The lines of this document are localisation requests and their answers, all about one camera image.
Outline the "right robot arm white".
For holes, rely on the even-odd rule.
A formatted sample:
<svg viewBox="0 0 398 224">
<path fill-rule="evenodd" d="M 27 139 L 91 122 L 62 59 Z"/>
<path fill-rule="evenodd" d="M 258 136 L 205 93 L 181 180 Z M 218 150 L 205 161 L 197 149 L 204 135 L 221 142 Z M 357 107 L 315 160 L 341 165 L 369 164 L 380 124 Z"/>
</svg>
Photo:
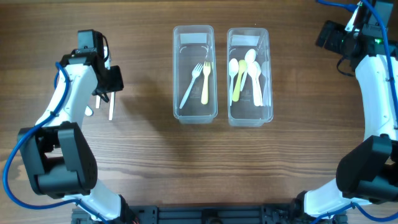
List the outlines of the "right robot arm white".
<svg viewBox="0 0 398 224">
<path fill-rule="evenodd" d="M 348 153 L 333 180 L 302 192 L 290 217 L 312 223 L 351 208 L 397 201 L 397 42 L 387 36 L 393 1 L 345 4 L 347 25 L 326 21 L 316 44 L 348 60 L 363 100 L 364 139 Z"/>
</svg>

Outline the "white spoon ridged bowl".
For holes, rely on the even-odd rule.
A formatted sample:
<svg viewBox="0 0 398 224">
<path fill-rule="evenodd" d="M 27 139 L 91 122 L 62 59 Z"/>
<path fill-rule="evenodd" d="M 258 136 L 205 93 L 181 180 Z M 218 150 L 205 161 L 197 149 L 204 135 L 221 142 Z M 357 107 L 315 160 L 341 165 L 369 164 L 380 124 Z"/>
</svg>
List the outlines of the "white spoon ridged bowl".
<svg viewBox="0 0 398 224">
<path fill-rule="evenodd" d="M 232 58 L 228 64 L 228 73 L 229 73 L 229 105 L 232 105 L 232 96 L 233 96 L 233 88 L 234 88 L 234 77 L 239 71 L 239 63 L 236 58 Z"/>
</svg>

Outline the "beige plastic fork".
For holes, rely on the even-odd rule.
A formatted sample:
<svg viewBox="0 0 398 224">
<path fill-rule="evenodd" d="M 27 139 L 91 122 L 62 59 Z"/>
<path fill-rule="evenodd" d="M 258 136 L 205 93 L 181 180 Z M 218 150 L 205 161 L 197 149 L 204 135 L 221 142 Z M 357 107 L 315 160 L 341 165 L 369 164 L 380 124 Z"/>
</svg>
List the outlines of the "beige plastic fork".
<svg viewBox="0 0 398 224">
<path fill-rule="evenodd" d="M 201 103 L 203 105 L 206 105 L 208 103 L 208 78 L 210 73 L 211 73 L 211 63 L 205 62 L 203 66 L 204 81 L 203 81 L 203 89 L 201 94 Z"/>
</svg>

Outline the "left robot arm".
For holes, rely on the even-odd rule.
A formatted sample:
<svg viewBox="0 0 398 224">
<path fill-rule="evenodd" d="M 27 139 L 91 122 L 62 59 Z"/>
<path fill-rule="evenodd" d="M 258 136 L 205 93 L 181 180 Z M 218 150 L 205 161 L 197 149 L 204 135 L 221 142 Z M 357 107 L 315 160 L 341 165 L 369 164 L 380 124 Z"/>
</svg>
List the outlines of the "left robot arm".
<svg viewBox="0 0 398 224">
<path fill-rule="evenodd" d="M 124 88 L 120 68 L 110 61 L 106 37 L 90 29 L 78 31 L 78 47 L 55 64 L 53 97 L 35 126 L 19 131 L 10 157 L 20 152 L 32 190 L 56 203 L 29 205 L 16 199 L 8 184 L 8 159 L 2 181 L 16 204 L 43 210 L 74 203 L 96 222 L 136 222 L 125 199 L 98 180 L 96 159 L 81 131 L 90 96 L 107 102 L 108 93 Z"/>
</svg>

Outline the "white spoon wide handle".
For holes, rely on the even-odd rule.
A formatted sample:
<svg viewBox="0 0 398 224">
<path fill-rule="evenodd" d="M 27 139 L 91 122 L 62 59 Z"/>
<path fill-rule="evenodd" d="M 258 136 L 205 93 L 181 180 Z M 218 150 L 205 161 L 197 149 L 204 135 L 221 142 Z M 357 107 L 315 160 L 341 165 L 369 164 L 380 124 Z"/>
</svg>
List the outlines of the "white spoon wide handle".
<svg viewBox="0 0 398 224">
<path fill-rule="evenodd" d="M 248 65 L 248 75 L 251 77 L 252 80 L 252 95 L 253 95 L 254 105 L 260 106 L 261 100 L 258 94 L 257 81 L 256 81 L 257 66 L 254 63 Z"/>
</svg>

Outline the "white spoon thin handle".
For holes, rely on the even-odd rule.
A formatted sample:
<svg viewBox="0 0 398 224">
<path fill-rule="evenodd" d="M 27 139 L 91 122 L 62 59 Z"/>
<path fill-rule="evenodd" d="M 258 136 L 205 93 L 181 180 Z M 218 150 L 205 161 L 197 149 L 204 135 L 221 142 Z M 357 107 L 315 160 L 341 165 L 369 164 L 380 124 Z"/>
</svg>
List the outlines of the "white spoon thin handle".
<svg viewBox="0 0 398 224">
<path fill-rule="evenodd" d="M 256 84 L 257 84 L 257 90 L 258 90 L 258 95 L 259 95 L 259 99 L 260 99 L 260 106 L 264 106 L 263 97 L 262 97 L 262 93 L 261 93 L 261 85 L 259 82 L 259 77 L 261 74 L 261 67 L 257 61 L 254 61 L 254 65 L 257 67 Z"/>
</svg>

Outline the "beige plastic spoon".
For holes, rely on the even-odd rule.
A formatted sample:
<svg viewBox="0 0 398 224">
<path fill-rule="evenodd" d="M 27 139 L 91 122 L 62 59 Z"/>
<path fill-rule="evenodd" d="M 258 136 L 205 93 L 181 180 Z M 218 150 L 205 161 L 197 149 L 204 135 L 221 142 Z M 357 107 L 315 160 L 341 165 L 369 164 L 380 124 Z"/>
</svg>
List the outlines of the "beige plastic spoon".
<svg viewBox="0 0 398 224">
<path fill-rule="evenodd" d="M 237 102 L 239 100 L 239 96 L 240 96 L 240 87 L 241 87 L 241 81 L 242 81 L 242 77 L 243 77 L 243 73 L 246 71 L 247 69 L 247 63 L 245 60 L 240 60 L 238 62 L 239 68 L 238 68 L 238 77 L 236 80 L 236 84 L 233 90 L 233 96 L 232 96 L 232 100 L 234 102 Z"/>
</svg>

